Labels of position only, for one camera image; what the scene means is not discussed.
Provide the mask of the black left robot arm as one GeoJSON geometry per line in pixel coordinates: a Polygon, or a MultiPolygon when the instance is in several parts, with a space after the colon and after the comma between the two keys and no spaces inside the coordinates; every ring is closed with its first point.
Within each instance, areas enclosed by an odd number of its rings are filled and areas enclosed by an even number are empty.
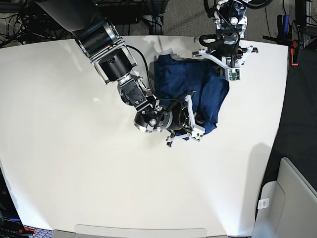
{"type": "Polygon", "coordinates": [[[248,25],[246,10],[259,10],[267,7],[270,0],[215,0],[210,6],[203,1],[208,18],[216,26],[215,34],[201,35],[198,38],[203,49],[194,52],[196,57],[206,57],[223,68],[239,68],[253,47],[241,48],[248,25]]]}

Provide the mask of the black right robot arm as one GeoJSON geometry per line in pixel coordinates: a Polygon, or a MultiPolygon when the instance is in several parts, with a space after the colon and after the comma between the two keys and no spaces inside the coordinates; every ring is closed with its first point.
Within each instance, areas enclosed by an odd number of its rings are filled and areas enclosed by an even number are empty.
{"type": "Polygon", "coordinates": [[[91,0],[38,0],[53,20],[69,31],[82,53],[105,83],[117,82],[122,101],[136,110],[134,125],[145,133],[169,130],[166,142],[176,139],[200,141],[205,129],[195,120],[192,94],[162,98],[146,87],[133,69],[137,63],[116,27],[91,0]]]}

